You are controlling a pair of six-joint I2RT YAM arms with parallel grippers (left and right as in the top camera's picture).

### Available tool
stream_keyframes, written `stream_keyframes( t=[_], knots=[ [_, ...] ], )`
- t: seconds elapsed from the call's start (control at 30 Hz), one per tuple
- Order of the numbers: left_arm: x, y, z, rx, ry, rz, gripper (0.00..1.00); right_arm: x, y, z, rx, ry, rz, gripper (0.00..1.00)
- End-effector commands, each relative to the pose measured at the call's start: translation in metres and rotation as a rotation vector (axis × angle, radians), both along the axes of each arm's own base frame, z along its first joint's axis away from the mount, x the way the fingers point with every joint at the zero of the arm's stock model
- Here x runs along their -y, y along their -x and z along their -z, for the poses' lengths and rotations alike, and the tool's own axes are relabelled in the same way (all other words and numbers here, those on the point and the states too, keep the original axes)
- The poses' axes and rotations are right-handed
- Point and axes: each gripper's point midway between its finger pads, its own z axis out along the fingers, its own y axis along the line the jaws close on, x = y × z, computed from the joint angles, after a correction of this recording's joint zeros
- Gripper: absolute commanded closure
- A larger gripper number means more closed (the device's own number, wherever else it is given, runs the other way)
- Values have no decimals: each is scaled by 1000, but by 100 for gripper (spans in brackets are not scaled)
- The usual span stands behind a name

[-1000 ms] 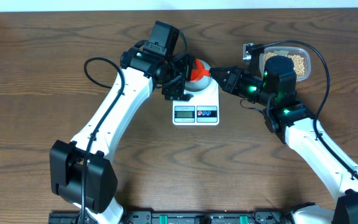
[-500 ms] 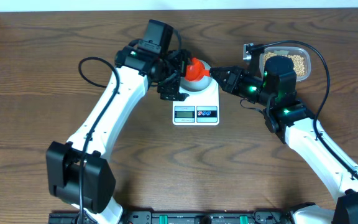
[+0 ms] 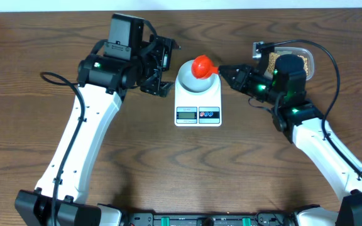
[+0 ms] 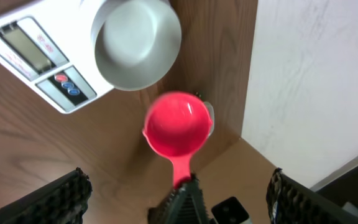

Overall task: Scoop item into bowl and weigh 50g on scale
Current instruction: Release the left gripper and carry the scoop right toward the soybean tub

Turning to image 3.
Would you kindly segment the orange measuring scoop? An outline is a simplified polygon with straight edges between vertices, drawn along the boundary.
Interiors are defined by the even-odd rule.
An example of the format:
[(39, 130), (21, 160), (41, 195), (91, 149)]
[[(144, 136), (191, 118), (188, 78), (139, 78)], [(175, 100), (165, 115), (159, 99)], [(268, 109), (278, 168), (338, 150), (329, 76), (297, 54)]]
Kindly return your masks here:
[(219, 69), (208, 56), (200, 55), (193, 60), (191, 72), (196, 79), (204, 80), (209, 78), (212, 74), (218, 74)]

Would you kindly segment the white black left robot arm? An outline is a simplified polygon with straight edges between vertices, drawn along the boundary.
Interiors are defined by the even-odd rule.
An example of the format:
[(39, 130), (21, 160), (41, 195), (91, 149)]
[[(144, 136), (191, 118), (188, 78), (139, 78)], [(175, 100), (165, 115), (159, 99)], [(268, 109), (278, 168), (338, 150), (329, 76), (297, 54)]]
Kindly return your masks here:
[(116, 207), (86, 203), (101, 144), (129, 89), (167, 96), (171, 82), (162, 80), (178, 44), (151, 35), (127, 43), (98, 41), (70, 84), (75, 100), (55, 154), (33, 191), (21, 190), (15, 209), (27, 225), (126, 225)]

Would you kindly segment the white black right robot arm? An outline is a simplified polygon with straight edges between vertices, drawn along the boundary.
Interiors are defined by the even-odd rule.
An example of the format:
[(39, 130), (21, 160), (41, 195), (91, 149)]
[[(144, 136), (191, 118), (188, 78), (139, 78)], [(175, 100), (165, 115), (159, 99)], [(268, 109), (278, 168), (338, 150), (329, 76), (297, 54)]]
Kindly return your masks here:
[(273, 106), (269, 113), (276, 129), (317, 166), (341, 204), (338, 212), (318, 205), (299, 208), (285, 225), (362, 225), (362, 163), (305, 98), (303, 59), (278, 57), (272, 78), (249, 65), (220, 66), (218, 71), (232, 89)]

